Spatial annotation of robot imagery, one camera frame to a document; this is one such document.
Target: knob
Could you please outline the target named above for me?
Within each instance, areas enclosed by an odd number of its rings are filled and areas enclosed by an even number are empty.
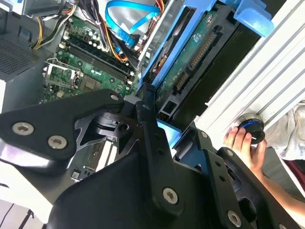
[[[264,122],[261,117],[256,114],[244,114],[236,120],[238,129],[244,128],[247,133],[252,135],[251,144],[260,143],[265,138]]]

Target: vent grille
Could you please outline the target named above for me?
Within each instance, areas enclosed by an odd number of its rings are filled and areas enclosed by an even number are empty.
[[[0,72],[10,75],[37,59],[30,51],[0,38]]]

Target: silver screw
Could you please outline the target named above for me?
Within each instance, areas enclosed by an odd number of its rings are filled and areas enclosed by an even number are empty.
[[[207,138],[208,137],[208,135],[205,133],[205,132],[201,132],[201,135],[202,135],[202,137],[205,137],[205,138]]]
[[[240,228],[242,226],[242,221],[238,217],[238,215],[233,211],[228,211],[229,220],[237,227]]]
[[[287,229],[283,224],[280,224],[280,229]]]
[[[178,202],[177,193],[173,189],[171,189],[170,187],[166,187],[165,189],[163,189],[163,197],[170,204],[176,204]]]
[[[60,135],[54,135],[48,139],[48,144],[53,149],[64,149],[67,146],[67,140]]]
[[[212,18],[213,18],[213,15],[210,15],[210,16],[208,17],[208,19],[206,20],[206,23],[210,24],[211,21],[212,21]]]
[[[113,95],[113,94],[111,95],[111,98],[114,99],[114,100],[116,100],[116,101],[119,100],[119,97],[117,97],[116,95]]]
[[[15,123],[12,130],[18,135],[26,136],[34,132],[34,127],[29,123]]]
[[[233,152],[232,152],[231,150],[229,150],[229,149],[227,149],[227,153],[228,153],[228,155],[230,155],[230,156],[233,156],[233,155],[234,155]]]
[[[150,110],[150,107],[149,107],[148,105],[143,104],[142,106],[143,106],[145,109]]]

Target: finger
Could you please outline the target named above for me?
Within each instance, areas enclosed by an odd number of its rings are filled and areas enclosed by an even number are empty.
[[[241,151],[245,135],[246,135],[246,130],[244,128],[240,128],[234,140],[233,150],[236,150],[238,152]]]
[[[267,146],[267,142],[265,139],[257,145],[255,152],[259,159],[262,159],[262,160],[264,159],[265,152],[266,152],[266,146]]]
[[[235,136],[237,134],[238,128],[234,127],[230,133],[225,137],[224,139],[224,144],[229,147],[232,148],[233,144],[234,144],[234,140],[235,140]]]
[[[250,155],[251,140],[252,140],[252,135],[250,133],[247,133],[244,137],[242,148],[240,150],[242,154]]]

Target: white surface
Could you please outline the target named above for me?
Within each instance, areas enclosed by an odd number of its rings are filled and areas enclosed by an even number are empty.
[[[0,200],[0,220],[3,219],[12,203]],[[28,212],[27,208],[14,204],[12,209],[7,214],[1,229],[17,229],[22,223]],[[41,229],[42,222],[34,215],[34,218],[29,218],[23,229]]]

